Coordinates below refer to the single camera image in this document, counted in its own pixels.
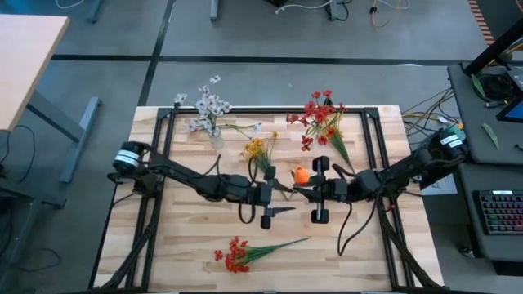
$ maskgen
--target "keyboard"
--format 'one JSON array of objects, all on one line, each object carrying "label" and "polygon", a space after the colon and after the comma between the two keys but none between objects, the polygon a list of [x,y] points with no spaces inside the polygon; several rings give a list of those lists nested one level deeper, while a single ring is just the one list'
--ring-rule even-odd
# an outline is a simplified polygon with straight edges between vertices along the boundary
[{"label": "keyboard", "polygon": [[486,234],[523,234],[523,191],[474,191]]}]

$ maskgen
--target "wooden tabletop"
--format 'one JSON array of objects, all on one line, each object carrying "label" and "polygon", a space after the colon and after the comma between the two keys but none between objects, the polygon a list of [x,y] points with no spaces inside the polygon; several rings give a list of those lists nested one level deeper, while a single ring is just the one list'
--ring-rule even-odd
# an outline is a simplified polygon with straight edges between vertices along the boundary
[{"label": "wooden tabletop", "polygon": [[[158,108],[140,107],[136,110],[130,140],[151,142]],[[379,106],[382,129],[391,163],[410,154],[398,106]],[[188,134],[184,124],[191,115],[177,115],[170,159],[205,172],[215,161],[218,152],[211,148],[204,132]],[[272,131],[279,132],[272,162],[278,179],[287,186],[293,183],[290,170],[296,166],[311,168],[311,160],[320,155],[330,157],[331,164],[346,164],[332,146],[315,145],[311,152],[303,153],[301,134],[305,129],[298,124],[289,125],[282,114],[226,115],[228,123],[250,125],[262,122],[263,132],[258,137],[269,138]],[[369,168],[360,116],[345,114],[341,130],[347,151],[356,171]],[[375,154],[378,144],[373,133]],[[220,173],[247,175],[247,160],[241,152],[246,138],[236,131],[224,130],[225,148],[221,151]],[[327,177],[337,177],[334,171]],[[130,193],[132,185],[121,185],[115,199]],[[105,236],[95,285],[105,283],[129,253],[135,231],[140,197],[119,203],[112,211]],[[251,225],[241,224],[237,206],[232,203],[209,203],[191,188],[174,180],[167,180],[163,193],[159,231],[154,250],[150,290],[164,292],[186,291],[363,291],[390,290],[390,282],[383,251],[379,220],[375,216],[368,227],[346,248],[343,256],[336,252],[337,234],[348,212],[341,203],[327,203],[330,222],[317,225],[310,222],[310,211],[315,205],[299,194],[289,202],[280,192],[273,193],[273,207],[295,207],[296,210],[276,216],[270,230],[260,229],[259,216]],[[399,198],[401,216],[409,250],[420,265],[438,283],[442,283],[431,231],[423,201],[404,194]],[[369,217],[372,203],[356,203],[346,226],[344,238],[358,230]],[[286,243],[303,237],[310,239],[278,250],[255,262],[251,272],[232,274],[226,271],[223,261],[214,261],[213,251],[228,251],[234,236],[247,239],[252,246]],[[395,251],[400,281],[404,281],[400,258]],[[140,280],[141,267],[137,275]]]},{"label": "wooden tabletop", "polygon": [[0,131],[12,131],[61,40],[65,16],[0,14]]}]

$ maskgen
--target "gray floor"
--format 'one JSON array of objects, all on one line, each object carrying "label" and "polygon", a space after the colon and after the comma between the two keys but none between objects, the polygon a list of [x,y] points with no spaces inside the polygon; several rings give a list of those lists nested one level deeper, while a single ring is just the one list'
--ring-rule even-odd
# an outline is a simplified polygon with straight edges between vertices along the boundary
[{"label": "gray floor", "polygon": [[[92,0],[70,10],[56,8],[52,0],[0,0],[0,11],[70,16],[60,54],[150,55],[167,2],[108,0],[97,24],[85,21]],[[321,10],[288,9],[276,16],[271,5],[258,0],[222,0],[219,21],[211,23],[209,0],[176,0],[162,54],[471,60],[485,48],[467,0],[411,2],[412,8],[389,26],[374,30],[367,0],[354,0],[349,20],[335,23]],[[380,12],[383,17],[390,14],[385,7]],[[147,67],[146,62],[52,61],[47,68],[38,89],[72,118],[79,119],[91,96],[99,96],[103,105],[70,185],[57,184],[67,139],[27,111],[20,120],[37,137],[36,161],[27,183],[59,194],[68,203],[62,211],[41,214],[22,263],[46,264],[50,257],[38,249],[50,247],[61,254],[61,265],[36,274],[14,269],[13,291],[36,288],[37,293],[57,293],[87,287],[114,190],[105,174],[131,128]],[[161,62],[147,105],[171,105],[178,92],[195,96],[196,87],[214,74],[222,76],[216,91],[233,105],[299,105],[311,91],[329,88],[350,105],[397,104],[405,109],[449,87],[445,67],[438,66]],[[453,101],[444,110],[458,114]],[[0,154],[5,138],[0,136]],[[23,130],[13,133],[5,164],[14,176],[26,167],[29,139]],[[425,201],[445,284],[483,292],[521,289],[523,278],[498,277],[487,262],[457,253],[456,247],[467,238],[460,210],[448,209],[459,206],[456,198],[435,196]]]}]

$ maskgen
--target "white cable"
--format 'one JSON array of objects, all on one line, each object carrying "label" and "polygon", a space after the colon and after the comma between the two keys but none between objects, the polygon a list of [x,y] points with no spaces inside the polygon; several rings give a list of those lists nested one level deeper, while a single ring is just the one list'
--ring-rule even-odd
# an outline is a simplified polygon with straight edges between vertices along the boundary
[{"label": "white cable", "polygon": [[288,4],[288,5],[285,5],[284,7],[280,7],[278,8],[277,11],[275,11],[275,14],[278,14],[279,11],[284,11],[285,8],[287,7],[300,7],[300,8],[306,8],[306,9],[316,9],[316,8],[321,8],[321,7],[325,7],[327,6],[328,4],[330,4],[332,1],[334,0],[329,0],[328,2],[325,2],[324,4],[320,5],[320,6],[317,6],[317,7],[305,7],[303,5],[298,5],[298,4]]},{"label": "white cable", "polygon": [[399,10],[402,10],[402,9],[405,10],[405,9],[409,9],[410,8],[410,0],[405,0],[405,1],[407,2],[407,6],[405,6],[405,7],[394,7],[391,4],[385,2],[385,0],[378,0],[378,2],[381,2],[381,3],[387,5],[388,7],[392,8],[392,9],[399,9]]},{"label": "white cable", "polygon": [[82,4],[85,0],[80,0],[79,2],[76,2],[75,4],[71,4],[69,6],[66,6],[66,7],[63,7],[61,6],[59,3],[58,3],[58,0],[55,0],[55,3],[56,5],[58,6],[58,8],[61,8],[61,9],[69,9],[69,8],[73,8],[75,6],[78,6],[80,4]]}]

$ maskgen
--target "orange object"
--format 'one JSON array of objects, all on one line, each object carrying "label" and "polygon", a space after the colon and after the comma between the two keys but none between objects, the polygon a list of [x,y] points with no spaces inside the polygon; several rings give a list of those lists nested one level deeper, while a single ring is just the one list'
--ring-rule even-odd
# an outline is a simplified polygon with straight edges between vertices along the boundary
[{"label": "orange object", "polygon": [[297,167],[296,171],[294,172],[294,181],[297,184],[306,184],[309,182],[309,172],[303,168],[303,167]]}]

